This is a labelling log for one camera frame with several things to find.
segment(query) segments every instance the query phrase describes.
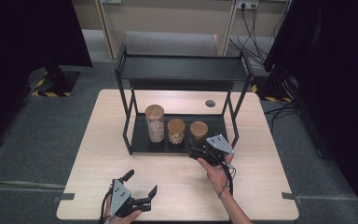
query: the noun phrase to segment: person's hand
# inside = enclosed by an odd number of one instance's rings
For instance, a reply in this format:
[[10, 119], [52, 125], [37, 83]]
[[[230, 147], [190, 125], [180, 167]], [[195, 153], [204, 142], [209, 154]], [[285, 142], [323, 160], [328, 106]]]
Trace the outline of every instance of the person's hand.
[[[227, 163], [231, 163], [234, 154], [228, 154], [226, 157]], [[206, 170], [208, 179], [212, 183], [214, 192], [219, 196], [222, 190], [227, 188], [227, 175], [222, 165], [212, 166], [206, 160], [198, 158], [197, 161]]]
[[[110, 204], [111, 204], [111, 202], [112, 202], [112, 195], [110, 195], [106, 199], [106, 209], [105, 209], [105, 212], [104, 212], [105, 217], [110, 216]], [[132, 212], [127, 217], [113, 217], [111, 219], [108, 218], [107, 220], [109, 220], [109, 224], [130, 224], [141, 214], [142, 214], [141, 210], [136, 210], [136, 211]]]

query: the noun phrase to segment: cork lid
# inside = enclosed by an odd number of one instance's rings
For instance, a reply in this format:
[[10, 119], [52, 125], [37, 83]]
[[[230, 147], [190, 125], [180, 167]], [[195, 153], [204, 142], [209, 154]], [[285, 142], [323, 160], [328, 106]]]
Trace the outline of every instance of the cork lid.
[[202, 137], [208, 132], [208, 125], [202, 121], [194, 121], [190, 125], [190, 131], [197, 137]]
[[181, 119], [171, 119], [167, 126], [171, 133], [182, 133], [186, 127], [185, 123]]
[[164, 109], [160, 105], [150, 105], [145, 110], [145, 114], [150, 119], [161, 119], [164, 115]]

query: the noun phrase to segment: yellow and black hazard tape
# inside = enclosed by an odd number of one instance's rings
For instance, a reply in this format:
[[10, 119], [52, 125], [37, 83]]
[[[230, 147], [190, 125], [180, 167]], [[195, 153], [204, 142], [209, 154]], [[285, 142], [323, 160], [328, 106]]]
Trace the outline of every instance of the yellow and black hazard tape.
[[42, 78], [40, 78], [39, 82], [37, 82], [36, 87], [34, 88], [33, 96], [47, 96], [47, 97], [68, 97], [71, 95], [69, 91], [39, 91], [38, 88], [43, 86], [48, 77], [48, 73], [45, 73]]
[[275, 96], [264, 95], [264, 92], [260, 91], [257, 88], [257, 85], [253, 78], [251, 79], [251, 87], [252, 87], [252, 92], [255, 93], [261, 101], [288, 102], [288, 103], [292, 102], [292, 99], [290, 97], [275, 97]]

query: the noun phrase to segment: upper shelf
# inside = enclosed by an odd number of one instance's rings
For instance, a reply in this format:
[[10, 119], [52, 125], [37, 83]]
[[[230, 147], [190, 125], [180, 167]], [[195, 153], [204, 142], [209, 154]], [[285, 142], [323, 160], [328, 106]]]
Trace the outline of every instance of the upper shelf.
[[248, 77], [238, 57], [131, 54], [117, 58], [116, 71], [134, 89], [227, 91]]

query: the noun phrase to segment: glass jar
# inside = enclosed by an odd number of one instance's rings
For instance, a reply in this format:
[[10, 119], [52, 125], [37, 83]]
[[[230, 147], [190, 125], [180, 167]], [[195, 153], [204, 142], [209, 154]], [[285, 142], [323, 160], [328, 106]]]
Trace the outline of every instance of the glass jar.
[[185, 138], [186, 124], [181, 119], [171, 119], [168, 122], [168, 140], [174, 145], [179, 145]]
[[150, 141], [161, 142], [164, 139], [164, 109], [160, 105], [150, 105], [145, 115]]
[[206, 134], [208, 132], [208, 125], [202, 121], [194, 121], [190, 125], [190, 141], [193, 147], [205, 146]]

